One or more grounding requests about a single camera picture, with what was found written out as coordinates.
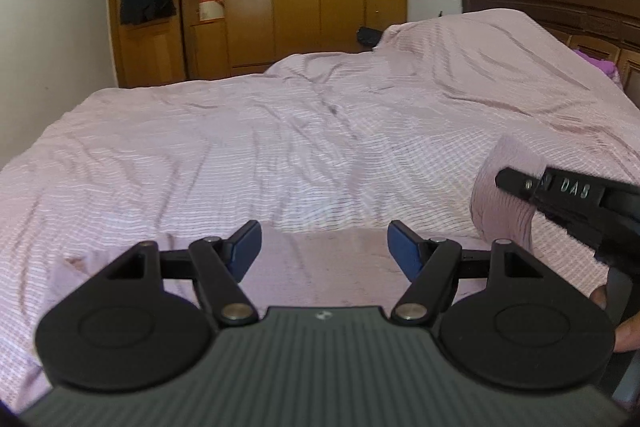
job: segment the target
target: round black pad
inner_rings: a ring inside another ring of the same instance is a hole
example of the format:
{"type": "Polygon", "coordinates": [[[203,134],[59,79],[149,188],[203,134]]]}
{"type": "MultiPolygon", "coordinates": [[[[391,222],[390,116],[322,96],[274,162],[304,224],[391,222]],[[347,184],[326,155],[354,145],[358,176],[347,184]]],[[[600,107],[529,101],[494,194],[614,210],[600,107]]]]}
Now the round black pad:
{"type": "Polygon", "coordinates": [[[190,302],[134,281],[72,294],[41,320],[36,349],[55,384],[103,392],[146,389],[192,367],[211,330],[190,302]]]}
{"type": "Polygon", "coordinates": [[[453,305],[440,340],[452,361],[484,381],[552,391],[593,380],[609,360],[613,326],[577,290],[517,279],[453,305]]]}

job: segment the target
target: purple pillow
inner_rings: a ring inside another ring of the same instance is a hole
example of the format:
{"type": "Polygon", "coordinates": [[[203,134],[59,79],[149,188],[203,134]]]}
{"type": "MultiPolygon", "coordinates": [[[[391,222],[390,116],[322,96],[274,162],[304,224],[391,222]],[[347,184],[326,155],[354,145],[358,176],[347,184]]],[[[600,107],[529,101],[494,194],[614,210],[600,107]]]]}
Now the purple pillow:
{"type": "Polygon", "coordinates": [[[618,87],[622,89],[622,84],[620,84],[620,74],[618,73],[618,68],[613,62],[610,60],[598,60],[597,58],[592,58],[589,55],[582,53],[580,50],[574,50],[574,52],[584,58],[584,60],[592,66],[596,66],[596,68],[606,74],[618,87]]]}

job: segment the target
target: black handheld device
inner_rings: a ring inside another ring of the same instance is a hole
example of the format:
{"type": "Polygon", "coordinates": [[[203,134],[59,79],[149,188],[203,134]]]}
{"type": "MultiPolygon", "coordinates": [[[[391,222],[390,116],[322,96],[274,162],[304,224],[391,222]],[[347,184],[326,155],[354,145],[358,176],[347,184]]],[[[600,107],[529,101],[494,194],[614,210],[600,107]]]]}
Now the black handheld device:
{"type": "MultiPolygon", "coordinates": [[[[505,169],[496,183],[634,279],[636,187],[557,169],[539,180],[505,169]]],[[[629,420],[603,386],[608,378],[618,388],[628,374],[629,366],[621,375],[612,369],[614,322],[560,276],[507,239],[491,251],[463,250],[399,221],[387,234],[411,281],[389,316],[378,307],[272,307],[260,318],[238,284],[260,250],[256,221],[182,251],[135,245],[42,319],[36,349],[53,389],[12,421],[619,427],[629,420]],[[452,305],[469,277],[487,277],[486,289],[452,305]],[[164,292],[162,279],[192,280],[199,308],[164,292]]],[[[622,316],[634,311],[633,287],[622,304],[613,299],[622,316]]]]}

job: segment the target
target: logo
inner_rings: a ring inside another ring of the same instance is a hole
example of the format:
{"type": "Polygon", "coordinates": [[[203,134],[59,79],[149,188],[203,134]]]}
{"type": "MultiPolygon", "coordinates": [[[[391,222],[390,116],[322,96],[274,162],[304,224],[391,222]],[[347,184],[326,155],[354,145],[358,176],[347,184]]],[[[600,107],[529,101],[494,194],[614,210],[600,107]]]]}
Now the logo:
{"type": "Polygon", "coordinates": [[[327,311],[327,310],[322,310],[321,312],[318,312],[316,314],[316,319],[318,319],[320,321],[327,321],[333,316],[334,316],[334,314],[332,314],[332,312],[327,311]]]}
{"type": "Polygon", "coordinates": [[[589,190],[591,185],[585,184],[580,190],[580,184],[578,182],[573,182],[569,178],[565,178],[562,181],[562,187],[560,187],[560,192],[569,192],[572,196],[577,196],[580,193],[580,198],[585,199],[589,195],[589,190]]]}

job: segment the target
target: wrinkled bedsheet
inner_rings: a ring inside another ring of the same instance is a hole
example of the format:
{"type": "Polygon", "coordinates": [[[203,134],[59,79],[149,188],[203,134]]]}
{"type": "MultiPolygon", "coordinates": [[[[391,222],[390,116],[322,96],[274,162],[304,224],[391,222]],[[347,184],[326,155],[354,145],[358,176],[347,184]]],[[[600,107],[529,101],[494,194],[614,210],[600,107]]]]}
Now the wrinkled bedsheet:
{"type": "MultiPolygon", "coordinates": [[[[181,248],[258,219],[292,244],[266,247],[242,283],[258,306],[401,295],[380,229],[478,237],[473,182],[504,134],[554,165],[640,183],[638,109],[511,10],[392,26],[369,53],[91,95],[0,173],[0,398],[20,407],[38,377],[32,336],[56,265],[88,276],[142,239],[181,248]],[[365,235],[345,243],[354,229],[365,235]]],[[[536,216],[532,238],[580,290],[603,280],[555,225],[536,216]]]]}

